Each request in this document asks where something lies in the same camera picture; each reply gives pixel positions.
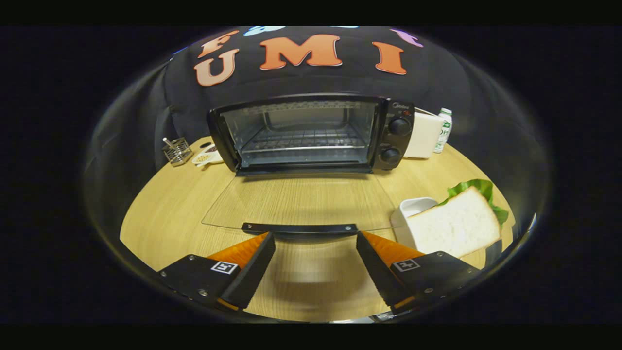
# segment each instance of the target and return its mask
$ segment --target wire utensil holder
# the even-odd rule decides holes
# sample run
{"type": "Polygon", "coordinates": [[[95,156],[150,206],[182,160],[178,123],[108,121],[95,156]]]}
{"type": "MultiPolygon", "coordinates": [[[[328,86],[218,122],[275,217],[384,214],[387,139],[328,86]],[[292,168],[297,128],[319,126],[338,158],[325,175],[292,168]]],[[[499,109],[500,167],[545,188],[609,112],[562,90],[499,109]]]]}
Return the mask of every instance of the wire utensil holder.
{"type": "Polygon", "coordinates": [[[173,141],[169,141],[167,138],[162,140],[166,143],[162,151],[172,166],[184,165],[194,154],[185,138],[178,138],[173,141]]]}

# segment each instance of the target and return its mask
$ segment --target white bread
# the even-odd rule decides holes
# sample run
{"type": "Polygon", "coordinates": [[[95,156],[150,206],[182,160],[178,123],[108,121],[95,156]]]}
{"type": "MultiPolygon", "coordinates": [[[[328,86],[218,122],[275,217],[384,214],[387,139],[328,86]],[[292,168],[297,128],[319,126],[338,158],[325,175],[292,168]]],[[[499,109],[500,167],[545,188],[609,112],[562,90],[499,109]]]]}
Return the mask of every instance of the white bread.
{"type": "Polygon", "coordinates": [[[415,249],[429,254],[442,250],[462,258],[501,238],[501,227],[486,198],[469,187],[444,206],[435,206],[406,219],[415,249]]]}

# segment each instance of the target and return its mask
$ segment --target oven control knob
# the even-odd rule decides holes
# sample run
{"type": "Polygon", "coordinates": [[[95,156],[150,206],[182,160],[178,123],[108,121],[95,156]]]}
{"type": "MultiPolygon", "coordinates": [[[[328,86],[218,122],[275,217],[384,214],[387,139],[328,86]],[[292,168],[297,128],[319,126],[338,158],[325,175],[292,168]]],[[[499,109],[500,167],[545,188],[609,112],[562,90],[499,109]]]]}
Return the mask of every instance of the oven control knob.
{"type": "Polygon", "coordinates": [[[380,154],[380,159],[387,164],[396,164],[402,159],[402,154],[395,148],[389,148],[380,154]]]}
{"type": "Polygon", "coordinates": [[[389,124],[389,131],[395,135],[406,136],[412,131],[412,128],[406,119],[398,118],[389,124]]]}

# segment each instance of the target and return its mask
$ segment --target water bottle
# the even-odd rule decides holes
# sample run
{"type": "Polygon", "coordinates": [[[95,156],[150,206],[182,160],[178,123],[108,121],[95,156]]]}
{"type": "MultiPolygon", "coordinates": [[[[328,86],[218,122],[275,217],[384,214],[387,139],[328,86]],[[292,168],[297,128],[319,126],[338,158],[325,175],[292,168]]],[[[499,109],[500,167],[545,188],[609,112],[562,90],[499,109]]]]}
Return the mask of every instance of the water bottle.
{"type": "Polygon", "coordinates": [[[449,139],[449,134],[452,132],[452,111],[447,108],[441,108],[439,117],[443,119],[443,128],[440,130],[439,140],[436,142],[434,153],[441,153],[445,147],[445,143],[449,139]]]}

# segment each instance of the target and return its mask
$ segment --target small plate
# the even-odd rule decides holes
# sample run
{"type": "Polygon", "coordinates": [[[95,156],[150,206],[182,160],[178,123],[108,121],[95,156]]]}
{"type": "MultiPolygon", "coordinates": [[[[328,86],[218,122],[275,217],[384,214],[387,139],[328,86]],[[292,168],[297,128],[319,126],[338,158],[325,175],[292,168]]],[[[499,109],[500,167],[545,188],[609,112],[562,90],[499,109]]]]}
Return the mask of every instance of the small plate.
{"type": "Polygon", "coordinates": [[[210,163],[220,163],[223,161],[223,158],[220,156],[218,151],[214,152],[201,152],[199,153],[193,160],[192,163],[197,166],[210,164],[210,163]]]}

